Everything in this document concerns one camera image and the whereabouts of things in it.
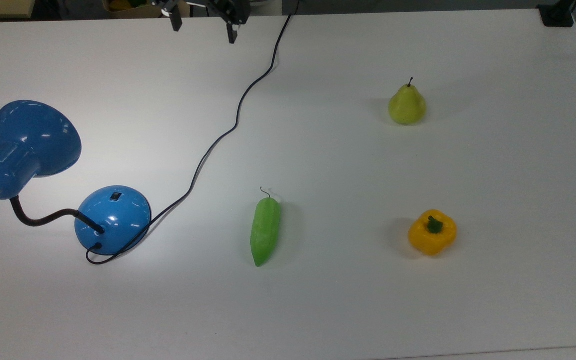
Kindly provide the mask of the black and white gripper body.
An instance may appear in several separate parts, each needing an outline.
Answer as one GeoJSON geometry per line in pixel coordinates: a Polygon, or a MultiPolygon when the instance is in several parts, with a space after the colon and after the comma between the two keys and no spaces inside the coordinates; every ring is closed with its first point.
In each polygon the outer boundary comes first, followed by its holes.
{"type": "Polygon", "coordinates": [[[172,23],[182,20],[182,3],[208,9],[229,25],[244,25],[251,13],[248,0],[152,0],[151,5],[161,9],[172,23]]]}

